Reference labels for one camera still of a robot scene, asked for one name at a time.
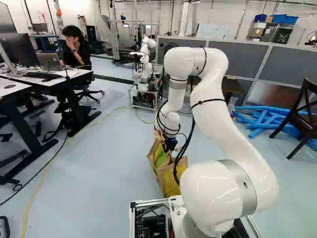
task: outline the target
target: black hair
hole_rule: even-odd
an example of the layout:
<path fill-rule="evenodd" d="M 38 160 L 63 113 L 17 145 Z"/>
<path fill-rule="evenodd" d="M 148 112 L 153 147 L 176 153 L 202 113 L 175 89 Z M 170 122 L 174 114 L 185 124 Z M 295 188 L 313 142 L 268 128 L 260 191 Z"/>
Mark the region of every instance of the black hair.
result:
<path fill-rule="evenodd" d="M 74 25 L 66 26 L 63 29 L 62 34 L 64 36 L 78 37 L 79 42 L 85 41 L 85 37 L 83 36 L 83 33 L 81 32 L 81 30 L 77 26 L 74 26 Z"/>

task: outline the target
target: blue crate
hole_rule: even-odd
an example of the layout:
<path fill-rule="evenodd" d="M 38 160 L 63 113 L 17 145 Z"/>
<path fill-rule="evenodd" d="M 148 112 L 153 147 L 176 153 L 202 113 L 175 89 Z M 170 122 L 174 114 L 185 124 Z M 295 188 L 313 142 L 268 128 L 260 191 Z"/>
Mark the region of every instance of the blue crate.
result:
<path fill-rule="evenodd" d="M 287 14 L 280 14 L 280 15 L 272 15 L 273 21 L 272 23 L 285 23 Z"/>
<path fill-rule="evenodd" d="M 287 16 L 285 20 L 285 24 L 295 25 L 298 16 Z"/>
<path fill-rule="evenodd" d="M 256 15 L 256 17 L 254 18 L 254 22 L 265 22 L 266 19 L 266 14 L 260 14 L 260 15 Z"/>

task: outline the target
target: brown paper bag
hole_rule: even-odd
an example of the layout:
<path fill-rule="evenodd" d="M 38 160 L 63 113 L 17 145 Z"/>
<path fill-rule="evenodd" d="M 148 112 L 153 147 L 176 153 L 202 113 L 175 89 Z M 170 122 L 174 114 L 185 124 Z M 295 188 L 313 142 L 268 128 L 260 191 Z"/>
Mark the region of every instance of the brown paper bag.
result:
<path fill-rule="evenodd" d="M 174 175 L 173 175 L 175 158 L 172 157 L 171 153 L 167 152 L 166 154 L 168 157 L 168 159 L 166 160 L 168 164 L 166 166 L 162 166 L 161 168 L 156 168 L 155 166 L 155 161 L 156 161 L 156 158 L 154 158 L 155 150 L 158 144 L 162 143 L 163 141 L 164 141 L 164 138 L 162 134 L 159 134 L 159 135 L 156 134 L 156 139 L 147 155 L 147 158 L 153 170 L 154 176 L 158 182 L 162 195 L 164 197 L 180 195 L 179 186 L 174 180 Z M 177 164 L 178 179 L 180 179 L 181 175 L 187 169 L 187 167 L 188 167 L 188 157 L 185 156 Z"/>

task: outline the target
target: white robotic arm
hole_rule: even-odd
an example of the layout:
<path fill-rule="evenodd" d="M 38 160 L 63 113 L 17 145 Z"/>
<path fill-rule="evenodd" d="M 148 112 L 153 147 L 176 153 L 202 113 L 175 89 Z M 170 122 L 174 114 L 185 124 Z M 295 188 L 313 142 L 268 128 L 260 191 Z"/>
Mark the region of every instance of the white robotic arm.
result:
<path fill-rule="evenodd" d="M 234 219 L 274 204 L 279 193 L 277 180 L 230 117 L 221 90 L 228 68 L 226 55 L 218 49 L 177 47 L 166 53 L 164 67 L 170 75 L 169 96 L 157 116 L 156 129 L 173 132 L 179 128 L 176 111 L 183 105 L 187 76 L 199 74 L 202 79 L 190 96 L 193 117 L 226 158 L 190 166 L 181 177 L 180 189 L 195 227 L 206 236 L 220 237 Z"/>
<path fill-rule="evenodd" d="M 131 52 L 130 57 L 138 59 L 136 65 L 136 73 L 134 74 L 135 84 L 140 82 L 147 83 L 148 77 L 153 73 L 152 64 L 150 60 L 150 49 L 156 46 L 156 42 L 153 39 L 145 36 L 142 40 L 141 48 L 139 52 Z"/>

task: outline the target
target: wheel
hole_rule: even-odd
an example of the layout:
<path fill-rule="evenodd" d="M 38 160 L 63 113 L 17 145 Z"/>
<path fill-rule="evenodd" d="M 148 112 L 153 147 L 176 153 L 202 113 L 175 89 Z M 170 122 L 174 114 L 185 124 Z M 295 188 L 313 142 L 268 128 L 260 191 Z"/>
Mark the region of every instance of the wheel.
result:
<path fill-rule="evenodd" d="M 26 153 L 24 153 L 23 155 L 22 155 L 22 158 L 23 159 L 26 159 L 26 158 L 28 158 L 30 156 L 30 153 L 29 152 L 26 152 Z"/>
<path fill-rule="evenodd" d="M 20 183 L 12 185 L 12 190 L 15 192 L 21 190 L 21 188 L 22 188 L 22 184 L 20 184 Z"/>

